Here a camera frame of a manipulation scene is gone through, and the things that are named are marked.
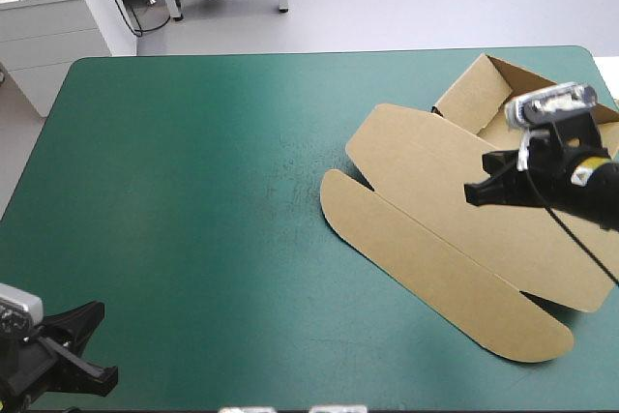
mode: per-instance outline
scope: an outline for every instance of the green table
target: green table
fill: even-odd
[[[108,398],[39,407],[619,406],[619,293],[575,349],[485,352],[324,221],[320,180],[381,102],[429,109],[481,51],[611,97],[579,47],[77,62],[0,223],[1,281],[47,314],[98,299]],[[548,227],[555,227],[551,222]]]

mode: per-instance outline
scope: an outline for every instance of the gray floor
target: gray floor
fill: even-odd
[[[167,15],[162,2],[133,0],[143,27]],[[619,56],[617,0],[195,0],[185,20],[140,40],[139,53],[313,52],[501,45],[579,44]],[[600,61],[619,97],[619,59]],[[0,100],[0,214],[44,120]]]

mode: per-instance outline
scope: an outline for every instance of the white cabinet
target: white cabinet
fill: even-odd
[[[113,0],[0,0],[0,62],[42,116],[72,62],[135,51]]]

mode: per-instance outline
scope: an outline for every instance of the open cardboard box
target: open cardboard box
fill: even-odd
[[[553,82],[480,56],[432,113],[378,105],[346,145],[373,191],[328,171],[321,204],[337,234],[488,350],[521,362],[569,351],[571,331],[522,294],[597,310],[612,282],[552,221],[531,208],[473,207],[464,183],[486,178],[482,154],[517,148],[503,104]],[[619,113],[594,111],[604,145],[619,148]],[[561,214],[619,274],[619,234]]]

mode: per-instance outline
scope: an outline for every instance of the black wire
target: black wire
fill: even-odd
[[[118,3],[118,0],[113,0],[113,1],[114,1],[114,4],[116,4],[116,9],[118,9],[118,13],[123,18],[123,21],[125,22],[125,24],[129,28],[131,33],[134,36],[136,36],[137,38],[141,38],[142,36],[144,36],[144,33],[150,33],[152,31],[157,31],[158,29],[162,29],[167,24],[167,22],[170,20],[170,16],[168,16],[167,20],[164,23],[162,23],[161,25],[159,25],[159,26],[157,26],[155,28],[151,28],[151,29],[142,29],[141,25],[139,24],[139,20],[137,20],[137,15],[135,15],[135,12],[133,12],[133,15],[135,15],[135,20],[137,20],[137,25],[139,26],[138,29],[134,29],[132,27],[131,23],[129,22],[129,20],[125,17],[125,13],[123,12],[123,9],[121,8],[120,4]]]
[[[538,191],[537,186],[535,185],[535,183],[533,182],[533,178],[531,177],[531,173],[528,169],[525,169],[524,172],[526,173],[526,179],[528,179],[529,181],[529,185],[531,186],[531,191],[533,191],[533,194],[535,194],[536,197],[538,197],[538,201],[542,204],[542,206],[544,207],[544,209],[548,212],[548,214],[550,215],[550,217],[555,220],[557,222],[557,224],[559,224],[559,226],[561,226],[561,228],[566,232],[566,234],[568,236],[570,236],[570,238],[576,242],[576,244],[587,254],[589,255],[589,257],[595,261],[595,263],[602,269],[602,271],[604,271],[606,273],[606,275],[610,278],[610,280],[612,280],[616,285],[619,286],[619,280],[617,278],[615,278],[615,276],[610,272],[610,270],[608,268],[606,268],[606,265],[604,265],[602,263],[602,261],[592,252],[589,250],[589,248],[587,246],[585,246],[582,241],[580,241],[580,239],[578,239],[576,237],[576,235],[572,232],[571,229],[568,228],[568,226],[559,218],[557,217],[556,213],[554,213],[552,211],[552,209],[550,208],[550,206],[548,205],[548,202],[546,202],[545,198],[542,196],[542,194],[540,193],[540,191]]]
[[[154,28],[150,28],[150,29],[142,29],[142,25],[139,22],[139,18],[137,17],[137,15],[135,14],[135,10],[133,9],[133,5],[132,4],[128,4],[129,5],[129,10],[132,11],[133,17],[135,18],[135,22],[137,23],[137,27],[139,29],[137,29],[136,31],[139,31],[140,33],[151,33],[153,31],[157,31],[158,29],[162,29],[171,19],[171,16],[169,15],[167,17],[167,20],[164,21],[162,24],[160,24],[159,26],[156,26]]]

